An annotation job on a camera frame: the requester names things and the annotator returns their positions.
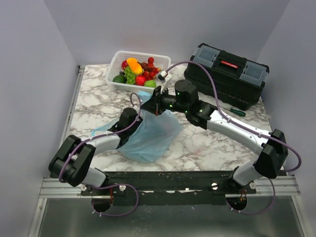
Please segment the red fake cherry bunch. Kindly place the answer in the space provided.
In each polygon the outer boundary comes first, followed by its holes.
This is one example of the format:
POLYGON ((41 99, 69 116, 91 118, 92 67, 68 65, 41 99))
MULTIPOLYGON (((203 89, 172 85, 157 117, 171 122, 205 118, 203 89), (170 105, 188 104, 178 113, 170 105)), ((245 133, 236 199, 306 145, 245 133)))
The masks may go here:
POLYGON ((154 65, 154 58, 149 57, 147 59, 147 62, 139 63, 143 69, 142 75, 146 78, 146 80, 152 80, 155 79, 157 74, 161 71, 161 68, 156 67, 154 65))

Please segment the light blue plastic bag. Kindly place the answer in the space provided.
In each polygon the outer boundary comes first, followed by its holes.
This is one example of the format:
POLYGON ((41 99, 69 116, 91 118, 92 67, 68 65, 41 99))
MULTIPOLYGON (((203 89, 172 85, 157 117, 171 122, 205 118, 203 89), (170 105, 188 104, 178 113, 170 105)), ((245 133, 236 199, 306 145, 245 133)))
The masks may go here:
MULTIPOLYGON (((134 105, 132 108, 139 112, 138 106, 134 105)), ((142 110, 140 117, 143 120, 140 126, 129 137, 128 142, 116 150, 125 157, 137 162, 154 162, 168 150, 183 127, 170 111, 165 111, 162 115, 155 116, 142 110)), ((118 119, 116 118, 108 124, 93 130, 92 136, 105 133, 118 119)))

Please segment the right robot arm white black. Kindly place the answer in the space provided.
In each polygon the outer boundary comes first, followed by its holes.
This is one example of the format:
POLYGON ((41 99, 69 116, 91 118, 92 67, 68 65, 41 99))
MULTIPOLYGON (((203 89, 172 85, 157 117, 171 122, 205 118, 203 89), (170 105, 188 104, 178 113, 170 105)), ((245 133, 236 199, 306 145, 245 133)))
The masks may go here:
POLYGON ((192 125, 221 133, 258 155, 255 161, 234 169, 227 181, 230 192, 237 194, 250 181, 261 177, 277 177, 288 156, 286 139, 282 131, 260 130, 231 119, 227 114, 220 114, 216 106, 199 99, 196 86, 188 80, 177 81, 174 88, 175 95, 170 95, 168 89, 155 88, 151 98, 141 106, 141 109, 155 116, 166 110, 184 113, 192 125))

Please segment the red fake peach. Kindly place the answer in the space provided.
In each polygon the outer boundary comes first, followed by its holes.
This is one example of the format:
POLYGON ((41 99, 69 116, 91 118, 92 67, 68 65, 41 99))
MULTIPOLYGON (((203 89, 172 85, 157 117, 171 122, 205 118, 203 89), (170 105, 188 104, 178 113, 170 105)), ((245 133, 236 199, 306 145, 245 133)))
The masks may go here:
POLYGON ((138 75, 135 78, 135 84, 137 86, 144 86, 145 82, 147 81, 146 77, 143 75, 138 75))

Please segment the red fake apple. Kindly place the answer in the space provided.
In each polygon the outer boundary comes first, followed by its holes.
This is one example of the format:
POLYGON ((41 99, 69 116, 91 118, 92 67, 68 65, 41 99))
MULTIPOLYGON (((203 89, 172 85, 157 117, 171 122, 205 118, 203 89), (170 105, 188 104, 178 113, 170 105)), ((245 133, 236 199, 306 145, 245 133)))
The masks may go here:
POLYGON ((126 67, 128 67, 128 63, 127 63, 126 60, 124 60, 124 61, 122 62, 122 64, 121 64, 121 68, 122 68, 123 70, 125 70, 126 67))

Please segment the dark green fake lime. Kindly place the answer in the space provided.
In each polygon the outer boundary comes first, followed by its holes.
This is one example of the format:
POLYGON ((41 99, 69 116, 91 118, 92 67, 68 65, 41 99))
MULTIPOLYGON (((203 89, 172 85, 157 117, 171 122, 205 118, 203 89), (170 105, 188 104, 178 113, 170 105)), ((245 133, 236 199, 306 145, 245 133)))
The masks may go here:
POLYGON ((123 75, 117 75, 113 78, 115 83, 126 83, 127 79, 123 75))

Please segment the green fake grape bunch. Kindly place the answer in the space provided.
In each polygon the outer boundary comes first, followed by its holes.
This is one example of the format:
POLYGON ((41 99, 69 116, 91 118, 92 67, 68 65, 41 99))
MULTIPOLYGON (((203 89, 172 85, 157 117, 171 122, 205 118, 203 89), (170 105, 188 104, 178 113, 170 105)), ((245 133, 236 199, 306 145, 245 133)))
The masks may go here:
POLYGON ((124 78, 126 79, 126 84, 134 85, 136 82, 136 75, 131 71, 129 66, 124 70, 124 78))

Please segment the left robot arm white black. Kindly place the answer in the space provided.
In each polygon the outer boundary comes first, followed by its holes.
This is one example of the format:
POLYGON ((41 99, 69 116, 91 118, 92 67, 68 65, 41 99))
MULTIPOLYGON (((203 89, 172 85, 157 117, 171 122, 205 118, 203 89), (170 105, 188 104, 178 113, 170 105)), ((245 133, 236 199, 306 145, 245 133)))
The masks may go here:
POLYGON ((106 194, 110 187, 106 180, 107 174, 90 167, 92 159, 95 155, 125 145, 142 121, 134 108, 125 108, 118 121, 103 134, 84 140, 69 135, 51 160, 48 170, 73 187, 88 185, 97 194, 106 194))

